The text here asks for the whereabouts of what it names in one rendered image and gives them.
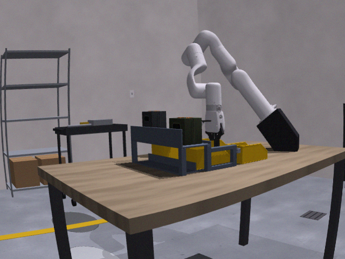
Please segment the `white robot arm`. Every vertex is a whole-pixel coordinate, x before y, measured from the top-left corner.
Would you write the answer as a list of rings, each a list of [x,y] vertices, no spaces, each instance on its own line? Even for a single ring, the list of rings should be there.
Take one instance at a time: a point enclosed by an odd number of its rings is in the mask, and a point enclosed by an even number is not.
[[[204,72],[207,68],[202,53],[204,53],[208,46],[210,47],[211,54],[218,61],[223,75],[233,88],[241,93],[260,118],[259,123],[261,123],[276,110],[277,105],[274,104],[272,106],[269,104],[248,74],[236,67],[236,61],[227,52],[219,38],[208,30],[201,31],[194,42],[188,45],[182,54],[183,64],[191,67],[187,76],[187,87],[191,97],[195,99],[206,98],[206,111],[222,110],[221,85],[219,83],[196,84],[194,80],[195,75]]]

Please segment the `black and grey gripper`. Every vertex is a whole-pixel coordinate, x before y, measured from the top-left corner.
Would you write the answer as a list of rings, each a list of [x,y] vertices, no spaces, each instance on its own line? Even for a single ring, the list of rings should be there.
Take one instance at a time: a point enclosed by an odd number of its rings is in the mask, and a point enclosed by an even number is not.
[[[220,138],[225,131],[225,121],[222,111],[206,111],[205,133],[209,136],[210,141],[214,140],[214,147],[220,146]],[[218,131],[219,130],[219,131]]]

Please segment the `olive green tool case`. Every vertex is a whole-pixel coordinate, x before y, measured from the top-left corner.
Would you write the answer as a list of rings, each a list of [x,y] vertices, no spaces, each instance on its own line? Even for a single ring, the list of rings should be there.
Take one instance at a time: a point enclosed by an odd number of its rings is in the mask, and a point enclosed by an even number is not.
[[[169,128],[182,130],[183,145],[202,144],[202,118],[169,118]]]

